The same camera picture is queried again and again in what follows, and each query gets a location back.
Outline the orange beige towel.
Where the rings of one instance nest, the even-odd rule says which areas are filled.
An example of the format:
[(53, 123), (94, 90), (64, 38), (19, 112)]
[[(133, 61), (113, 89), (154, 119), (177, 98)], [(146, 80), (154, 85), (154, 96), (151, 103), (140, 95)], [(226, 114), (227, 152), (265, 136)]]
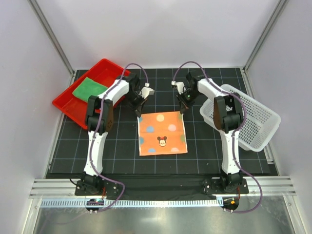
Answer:
[(137, 120), (140, 156), (188, 152), (183, 114), (179, 111), (142, 114)]

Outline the green towel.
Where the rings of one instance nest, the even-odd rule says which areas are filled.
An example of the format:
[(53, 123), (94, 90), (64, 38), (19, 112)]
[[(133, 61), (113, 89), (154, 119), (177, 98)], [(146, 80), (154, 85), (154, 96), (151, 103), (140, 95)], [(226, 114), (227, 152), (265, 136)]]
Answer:
[(90, 96), (98, 96), (107, 89), (107, 86), (86, 77), (83, 82), (72, 92), (72, 94), (74, 97), (84, 102), (88, 102)]

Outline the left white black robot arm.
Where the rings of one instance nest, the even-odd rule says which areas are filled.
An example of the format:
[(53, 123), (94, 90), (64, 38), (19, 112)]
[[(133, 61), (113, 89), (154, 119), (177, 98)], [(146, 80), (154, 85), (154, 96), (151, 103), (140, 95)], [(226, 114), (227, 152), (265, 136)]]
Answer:
[(80, 180), (84, 190), (92, 195), (98, 195), (103, 190), (104, 178), (100, 176), (102, 158), (106, 138), (114, 124), (114, 105), (125, 97), (134, 114), (140, 118), (148, 96), (153, 94), (148, 81), (141, 88), (140, 78), (130, 74), (120, 76), (106, 91), (88, 98), (85, 117), (89, 136), (88, 157)]

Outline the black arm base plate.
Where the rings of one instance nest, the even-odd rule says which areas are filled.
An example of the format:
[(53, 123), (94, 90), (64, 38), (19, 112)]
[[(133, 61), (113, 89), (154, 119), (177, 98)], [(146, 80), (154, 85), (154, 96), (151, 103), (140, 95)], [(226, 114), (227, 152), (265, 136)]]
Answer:
[(122, 200), (207, 200), (219, 196), (248, 194), (247, 181), (240, 175), (210, 174), (108, 174), (105, 179), (82, 175), (75, 195)]

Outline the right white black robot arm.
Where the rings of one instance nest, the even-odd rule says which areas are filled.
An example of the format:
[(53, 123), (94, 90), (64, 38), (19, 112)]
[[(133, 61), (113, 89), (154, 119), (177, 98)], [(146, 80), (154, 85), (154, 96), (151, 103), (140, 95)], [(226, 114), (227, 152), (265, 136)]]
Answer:
[(195, 77), (188, 73), (186, 79), (188, 86), (175, 80), (171, 82), (172, 88), (177, 90), (180, 113), (190, 109), (200, 94), (213, 102), (213, 126), (220, 133), (223, 156), (219, 186), (221, 191), (233, 193), (243, 181), (238, 136), (245, 123), (245, 107), (238, 94), (225, 91), (206, 75)]

